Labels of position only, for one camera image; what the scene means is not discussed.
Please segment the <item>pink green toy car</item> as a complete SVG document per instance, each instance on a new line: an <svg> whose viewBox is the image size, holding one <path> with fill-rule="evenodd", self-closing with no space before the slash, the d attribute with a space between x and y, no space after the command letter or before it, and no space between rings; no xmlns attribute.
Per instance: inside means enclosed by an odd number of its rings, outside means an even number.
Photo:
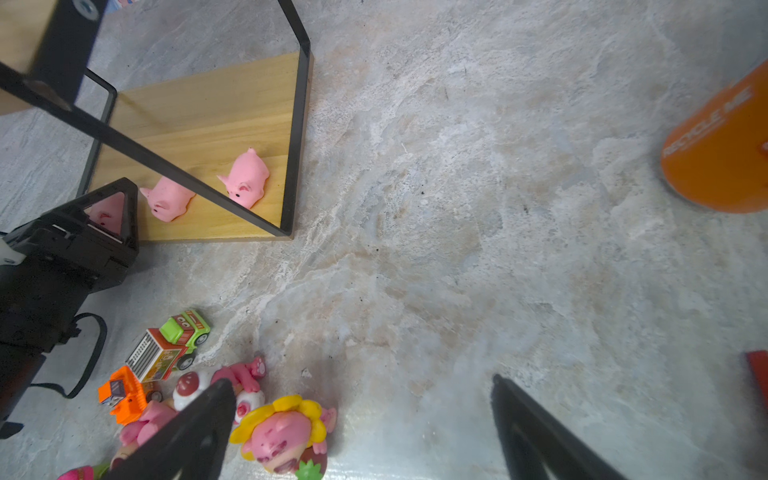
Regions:
<svg viewBox="0 0 768 480"><path fill-rule="evenodd" d="M57 480L102 480L109 472L110 464L86 465L71 469L60 475Z"/></svg>

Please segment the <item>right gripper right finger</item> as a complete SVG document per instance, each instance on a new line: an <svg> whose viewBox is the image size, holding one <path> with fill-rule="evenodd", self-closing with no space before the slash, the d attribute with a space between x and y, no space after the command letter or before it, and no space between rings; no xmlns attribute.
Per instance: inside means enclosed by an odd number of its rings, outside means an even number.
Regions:
<svg viewBox="0 0 768 480"><path fill-rule="evenodd" d="M512 479L625 479L520 386L499 374L493 376L491 408Z"/></svg>

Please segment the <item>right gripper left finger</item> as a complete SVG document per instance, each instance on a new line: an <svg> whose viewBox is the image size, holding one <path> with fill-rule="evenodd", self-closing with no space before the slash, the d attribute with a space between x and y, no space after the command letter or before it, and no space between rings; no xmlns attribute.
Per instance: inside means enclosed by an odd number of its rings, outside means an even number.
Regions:
<svg viewBox="0 0 768 480"><path fill-rule="evenodd" d="M235 407L232 383L218 380L106 477L217 480Z"/></svg>

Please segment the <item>orange toy truck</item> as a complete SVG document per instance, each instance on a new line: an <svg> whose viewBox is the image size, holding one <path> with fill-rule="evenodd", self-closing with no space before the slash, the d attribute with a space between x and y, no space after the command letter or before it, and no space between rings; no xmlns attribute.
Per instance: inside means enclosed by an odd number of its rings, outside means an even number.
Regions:
<svg viewBox="0 0 768 480"><path fill-rule="evenodd" d="M158 382L141 383L128 366L122 366L98 388L98 400L125 426L137 421L150 401L162 402L164 396Z"/></svg>

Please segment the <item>red small object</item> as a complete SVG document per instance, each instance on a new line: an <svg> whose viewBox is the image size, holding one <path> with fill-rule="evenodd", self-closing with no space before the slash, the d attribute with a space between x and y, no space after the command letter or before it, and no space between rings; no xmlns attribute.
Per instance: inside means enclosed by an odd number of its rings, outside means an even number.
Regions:
<svg viewBox="0 0 768 480"><path fill-rule="evenodd" d="M768 352L766 350L746 353L750 371L765 405L768 404Z"/></svg>

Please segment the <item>pink bear cream toy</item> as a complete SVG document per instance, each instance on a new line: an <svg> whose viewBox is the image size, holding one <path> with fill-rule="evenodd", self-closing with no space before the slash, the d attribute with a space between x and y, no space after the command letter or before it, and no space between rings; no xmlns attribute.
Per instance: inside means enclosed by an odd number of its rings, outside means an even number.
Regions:
<svg viewBox="0 0 768 480"><path fill-rule="evenodd" d="M250 362L223 366L215 371L188 371L176 383L173 405L176 411L181 411L217 381L228 380L236 400L233 424L239 425L249 413L265 404L260 385L265 376L266 364L260 356Z"/></svg>

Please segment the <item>green box toy truck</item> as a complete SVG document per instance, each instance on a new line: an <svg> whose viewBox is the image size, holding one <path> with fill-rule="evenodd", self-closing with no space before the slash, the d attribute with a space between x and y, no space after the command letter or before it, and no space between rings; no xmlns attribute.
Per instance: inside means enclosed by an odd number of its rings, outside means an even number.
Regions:
<svg viewBox="0 0 768 480"><path fill-rule="evenodd" d="M191 367L197 349L211 328L194 309L169 317L159 328L148 328L125 361L142 383L166 380L174 370Z"/></svg>

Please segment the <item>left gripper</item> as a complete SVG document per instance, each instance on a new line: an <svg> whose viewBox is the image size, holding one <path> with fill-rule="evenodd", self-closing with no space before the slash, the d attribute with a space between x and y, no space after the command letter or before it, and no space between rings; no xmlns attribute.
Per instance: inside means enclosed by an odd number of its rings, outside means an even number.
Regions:
<svg viewBox="0 0 768 480"><path fill-rule="evenodd" d="M125 280L138 255L137 203L137 186L122 178L4 237L24 259L1 266L3 420L46 355L76 335L85 299Z"/></svg>

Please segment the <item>wooden three-tier shelf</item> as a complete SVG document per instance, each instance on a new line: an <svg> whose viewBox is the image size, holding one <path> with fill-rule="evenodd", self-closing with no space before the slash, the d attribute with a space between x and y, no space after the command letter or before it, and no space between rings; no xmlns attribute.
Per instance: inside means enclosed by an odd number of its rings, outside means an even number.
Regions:
<svg viewBox="0 0 768 480"><path fill-rule="evenodd" d="M141 1L101 16L89 59L119 92L111 124L217 191L254 149L270 178L255 212L280 217L298 56L264 1ZM90 138L1 98L1 226L74 198Z"/></svg>

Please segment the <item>pink pig toy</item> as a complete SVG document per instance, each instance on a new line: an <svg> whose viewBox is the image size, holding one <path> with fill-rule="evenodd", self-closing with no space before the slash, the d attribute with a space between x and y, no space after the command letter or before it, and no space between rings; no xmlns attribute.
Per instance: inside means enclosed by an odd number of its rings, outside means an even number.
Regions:
<svg viewBox="0 0 768 480"><path fill-rule="evenodd" d="M218 175L229 198L251 209L265 194L265 184L270 171L253 148L239 155L228 175Z"/></svg>
<svg viewBox="0 0 768 480"><path fill-rule="evenodd" d="M107 232L121 235L125 194L115 193L95 204L88 210L89 220Z"/></svg>
<svg viewBox="0 0 768 480"><path fill-rule="evenodd" d="M189 202L196 196L167 177L161 177L152 189L140 187L139 192L146 198L152 215L166 223L184 215Z"/></svg>

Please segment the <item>orange soda can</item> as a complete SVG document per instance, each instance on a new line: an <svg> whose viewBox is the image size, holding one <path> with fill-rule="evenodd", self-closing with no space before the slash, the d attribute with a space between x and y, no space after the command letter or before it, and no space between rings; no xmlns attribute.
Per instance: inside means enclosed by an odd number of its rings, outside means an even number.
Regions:
<svg viewBox="0 0 768 480"><path fill-rule="evenodd" d="M661 152L667 184L683 198L719 212L767 208L767 64L714 96L667 137Z"/></svg>

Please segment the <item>pink bear sunflower toy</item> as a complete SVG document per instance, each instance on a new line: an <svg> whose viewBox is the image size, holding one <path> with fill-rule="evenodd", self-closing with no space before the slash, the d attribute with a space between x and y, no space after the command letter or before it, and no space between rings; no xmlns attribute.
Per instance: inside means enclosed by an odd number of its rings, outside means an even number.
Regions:
<svg viewBox="0 0 768 480"><path fill-rule="evenodd" d="M300 395L267 403L260 392L243 392L236 400L230 442L240 447L244 460L260 464L270 474L322 479L328 462L327 437L337 420L334 408Z"/></svg>

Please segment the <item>pink bear donut toy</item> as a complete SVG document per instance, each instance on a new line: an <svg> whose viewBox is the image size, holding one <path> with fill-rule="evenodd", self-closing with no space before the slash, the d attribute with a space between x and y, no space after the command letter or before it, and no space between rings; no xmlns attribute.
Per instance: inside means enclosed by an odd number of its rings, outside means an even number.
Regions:
<svg viewBox="0 0 768 480"><path fill-rule="evenodd" d="M110 469L113 470L119 463L135 453L177 414L172 400L150 401L139 419L124 426L120 432L121 446L110 461Z"/></svg>

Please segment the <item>pink pig toy on shelf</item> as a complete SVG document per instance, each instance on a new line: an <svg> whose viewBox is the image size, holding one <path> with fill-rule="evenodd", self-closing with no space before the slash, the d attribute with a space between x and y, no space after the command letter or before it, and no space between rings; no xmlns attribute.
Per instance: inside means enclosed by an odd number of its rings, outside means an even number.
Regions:
<svg viewBox="0 0 768 480"><path fill-rule="evenodd" d="M251 209L265 194L265 184L270 171L253 148L239 155L228 175L218 175L229 198Z"/></svg>

